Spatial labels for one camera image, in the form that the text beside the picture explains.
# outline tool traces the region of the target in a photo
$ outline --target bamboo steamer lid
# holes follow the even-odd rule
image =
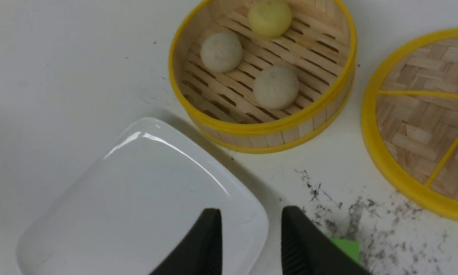
[[[458,29],[415,39],[383,62],[365,92],[362,127],[395,188],[458,220]]]

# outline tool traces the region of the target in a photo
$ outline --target white plate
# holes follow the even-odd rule
[[[24,275],[148,275],[206,207],[222,212],[223,274],[248,274],[267,238],[262,205],[197,144],[145,118],[24,233],[17,261]]]

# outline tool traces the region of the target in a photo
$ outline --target white tabletop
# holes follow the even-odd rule
[[[360,240],[376,275],[458,274],[458,223],[394,191],[365,150],[359,120],[379,63],[407,40],[457,27],[458,0],[346,0],[359,37],[351,99],[320,136],[271,155],[214,146],[171,91],[171,38],[197,2],[0,0],[0,275],[19,275],[19,236],[143,116],[190,136],[263,203],[272,229],[254,274],[281,274],[285,205],[302,207],[329,235]]]

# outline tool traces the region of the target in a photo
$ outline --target white bun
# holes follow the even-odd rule
[[[291,68],[271,66],[258,75],[253,92],[261,107],[281,110],[295,101],[298,86],[298,78]]]
[[[231,32],[215,33],[201,46],[201,61],[215,73],[227,73],[243,59],[243,46]]]

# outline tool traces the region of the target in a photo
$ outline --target green object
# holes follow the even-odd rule
[[[349,258],[353,259],[357,264],[359,262],[359,242],[353,242],[342,239],[330,239],[334,245],[339,247]]]

